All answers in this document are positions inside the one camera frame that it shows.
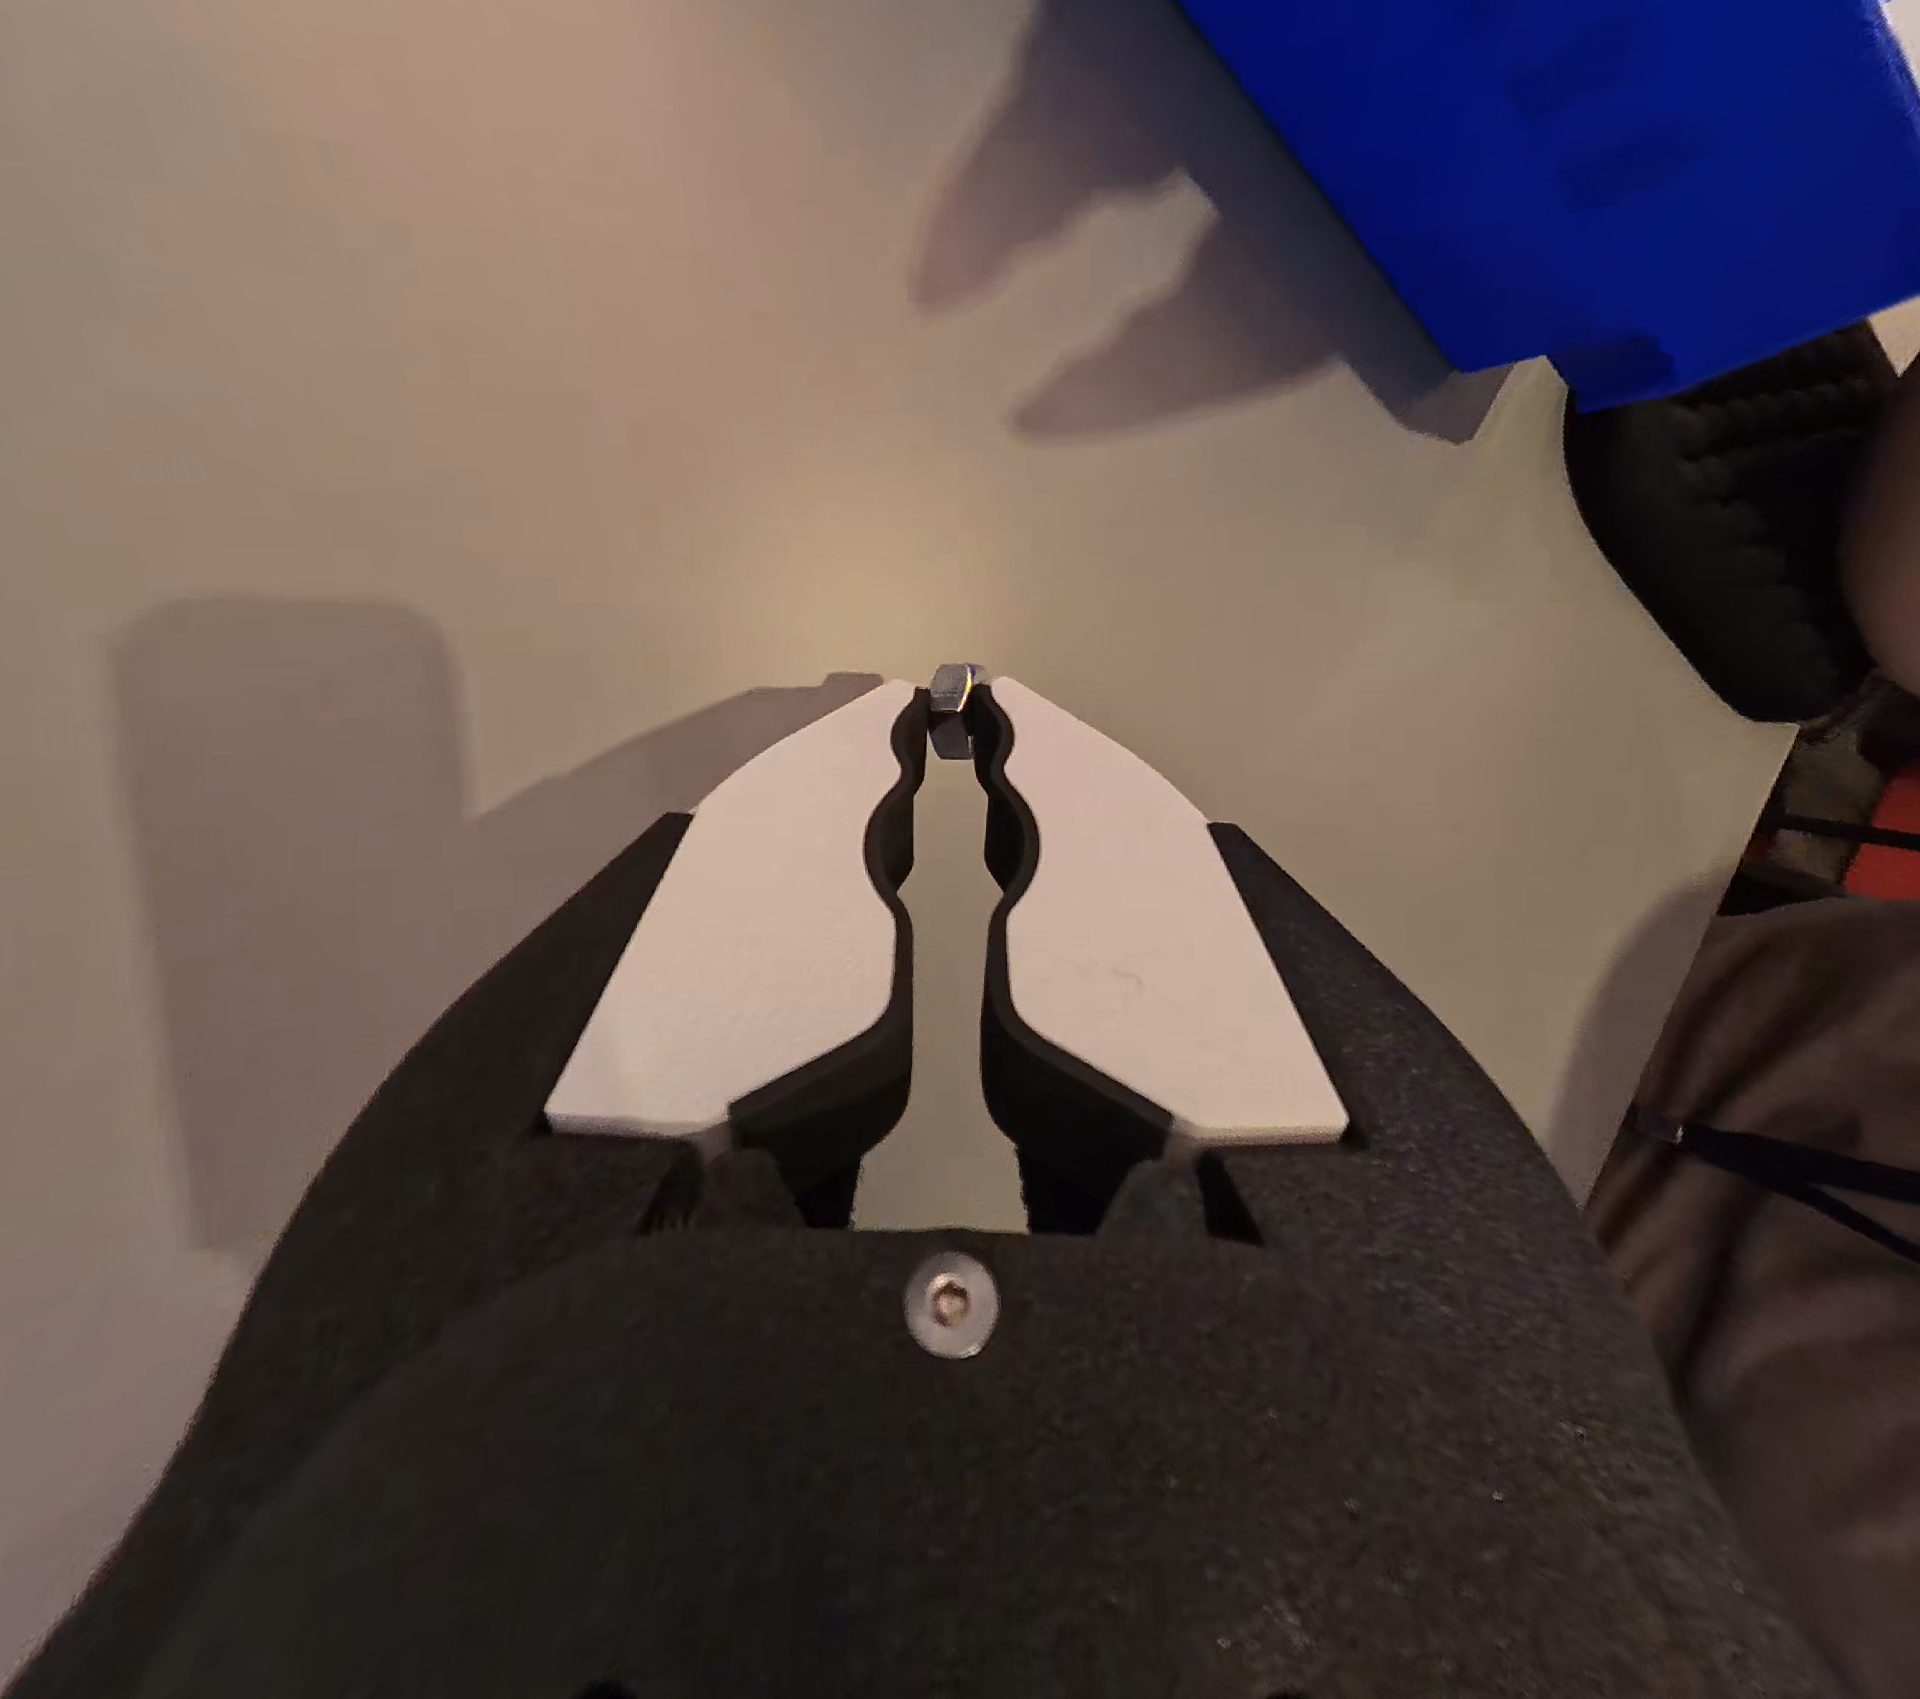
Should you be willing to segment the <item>black foam wrist pad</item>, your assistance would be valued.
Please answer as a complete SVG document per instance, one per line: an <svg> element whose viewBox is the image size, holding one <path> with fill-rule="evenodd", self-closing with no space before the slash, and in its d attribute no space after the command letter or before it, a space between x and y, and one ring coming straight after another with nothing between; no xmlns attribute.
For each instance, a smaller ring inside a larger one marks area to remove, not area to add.
<svg viewBox="0 0 1920 1699"><path fill-rule="evenodd" d="M1667 397L1567 399L1562 457L1588 535L1749 721L1817 723L1871 675L1839 551L1896 377L1856 321Z"/></svg>

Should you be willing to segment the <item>blue plastic bin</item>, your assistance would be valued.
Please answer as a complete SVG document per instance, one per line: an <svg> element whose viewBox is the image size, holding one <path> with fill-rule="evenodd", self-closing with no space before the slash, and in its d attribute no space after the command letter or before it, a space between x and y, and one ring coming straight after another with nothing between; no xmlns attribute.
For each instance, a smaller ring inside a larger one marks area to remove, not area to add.
<svg viewBox="0 0 1920 1699"><path fill-rule="evenodd" d="M1174 0L1453 367L1588 407L1917 297L1888 0Z"/></svg>

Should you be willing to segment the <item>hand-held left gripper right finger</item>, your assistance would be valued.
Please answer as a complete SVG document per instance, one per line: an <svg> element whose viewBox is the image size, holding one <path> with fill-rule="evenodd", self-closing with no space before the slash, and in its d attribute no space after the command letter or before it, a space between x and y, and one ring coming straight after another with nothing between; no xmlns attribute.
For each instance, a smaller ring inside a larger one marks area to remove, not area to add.
<svg viewBox="0 0 1920 1699"><path fill-rule="evenodd" d="M976 709L996 1126L1019 1146L1342 1138L1348 1108L1207 815L1010 675Z"/></svg>

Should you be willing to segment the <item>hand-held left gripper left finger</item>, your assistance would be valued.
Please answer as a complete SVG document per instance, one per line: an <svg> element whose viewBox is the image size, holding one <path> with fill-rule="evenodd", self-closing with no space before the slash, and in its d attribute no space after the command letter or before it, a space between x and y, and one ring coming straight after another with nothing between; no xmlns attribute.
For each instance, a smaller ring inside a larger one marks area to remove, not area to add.
<svg viewBox="0 0 1920 1699"><path fill-rule="evenodd" d="M913 1074L925 691L876 683L691 813L544 1102L566 1134L879 1142Z"/></svg>

